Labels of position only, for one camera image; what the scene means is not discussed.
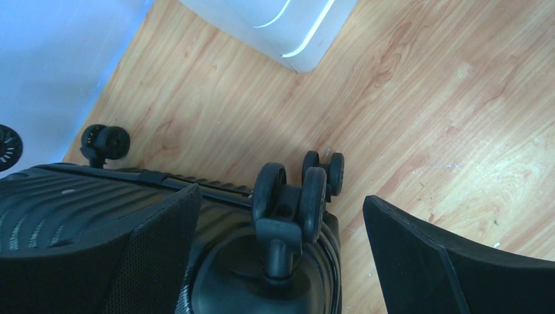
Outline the white three-drawer storage unit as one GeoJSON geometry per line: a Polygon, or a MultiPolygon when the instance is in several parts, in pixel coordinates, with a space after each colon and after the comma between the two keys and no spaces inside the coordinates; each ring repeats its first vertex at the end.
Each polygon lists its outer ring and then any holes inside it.
{"type": "Polygon", "coordinates": [[[184,6],[296,73],[313,71],[357,0],[188,0],[184,6]]]}

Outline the black ribbed hard-shell suitcase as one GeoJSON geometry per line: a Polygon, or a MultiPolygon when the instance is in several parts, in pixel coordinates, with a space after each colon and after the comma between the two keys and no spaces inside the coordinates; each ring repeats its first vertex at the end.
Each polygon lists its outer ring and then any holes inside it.
{"type": "Polygon", "coordinates": [[[301,184],[268,162],[253,188],[138,168],[118,126],[81,137],[88,165],[1,179],[2,313],[340,313],[345,158],[308,151],[301,184]]]}

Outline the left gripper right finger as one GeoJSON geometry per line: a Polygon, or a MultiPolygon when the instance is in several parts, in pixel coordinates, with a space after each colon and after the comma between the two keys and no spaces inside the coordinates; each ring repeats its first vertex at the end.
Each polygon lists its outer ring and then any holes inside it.
{"type": "Polygon", "coordinates": [[[553,313],[554,263],[420,220],[378,196],[363,216],[389,313],[553,313]]]}

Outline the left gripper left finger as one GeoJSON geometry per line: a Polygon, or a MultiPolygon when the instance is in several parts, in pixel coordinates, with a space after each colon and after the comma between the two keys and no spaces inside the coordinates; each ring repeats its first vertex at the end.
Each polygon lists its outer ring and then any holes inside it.
{"type": "Polygon", "coordinates": [[[48,247],[1,255],[2,313],[173,313],[202,194],[193,184],[48,247]]]}

